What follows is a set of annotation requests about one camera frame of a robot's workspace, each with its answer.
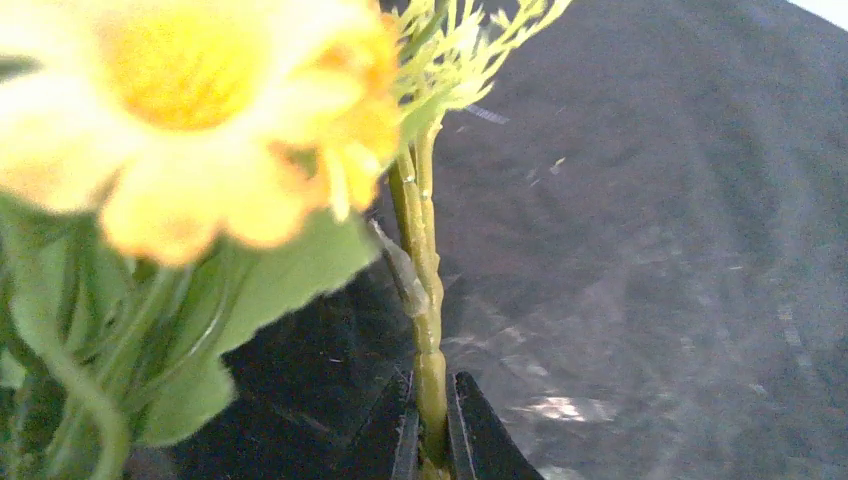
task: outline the dark gray surface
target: dark gray surface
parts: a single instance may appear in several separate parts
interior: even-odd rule
[[[506,123],[446,119],[444,349],[548,478],[848,478],[846,73],[780,0],[575,0],[480,103]],[[185,478],[320,477],[408,353],[375,275],[233,357],[274,407]]]

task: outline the flower stem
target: flower stem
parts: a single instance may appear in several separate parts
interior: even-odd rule
[[[424,425],[423,450],[434,466],[447,466],[446,364],[442,340],[442,298],[433,213],[433,144],[442,116],[404,150],[389,175],[401,245],[412,258],[430,299],[427,310],[413,318],[417,353],[413,363],[416,402]]]
[[[7,214],[4,215],[5,225],[2,229],[3,261],[10,268],[14,281],[16,308],[13,309],[13,317],[25,318],[30,322],[40,321],[45,326],[52,324],[57,327],[41,330],[37,345],[30,344],[30,347],[68,396],[87,410],[99,430],[102,450],[89,478],[120,478],[130,449],[130,432],[124,416],[100,385],[65,351],[60,339],[59,325],[49,320],[51,312],[44,300],[47,282],[42,265],[36,258],[38,250],[34,248],[35,238],[24,231],[20,217],[9,215],[10,211],[6,208],[3,210],[3,213]]]

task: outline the glossy black surface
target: glossy black surface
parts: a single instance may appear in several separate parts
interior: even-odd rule
[[[575,0],[479,104],[508,121],[448,116],[444,350],[547,478],[848,478],[846,78],[783,1]],[[325,475],[400,312],[378,265],[262,332],[183,478]]]

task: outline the flower center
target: flower center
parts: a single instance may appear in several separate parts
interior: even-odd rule
[[[127,110],[180,131],[215,127],[244,110],[270,53],[247,19],[184,6],[107,26],[106,62]]]

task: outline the yellow flower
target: yellow flower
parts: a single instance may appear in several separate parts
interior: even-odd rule
[[[373,200],[396,39],[375,0],[0,0],[0,57],[41,65],[0,83],[0,189],[166,265],[279,245]]]

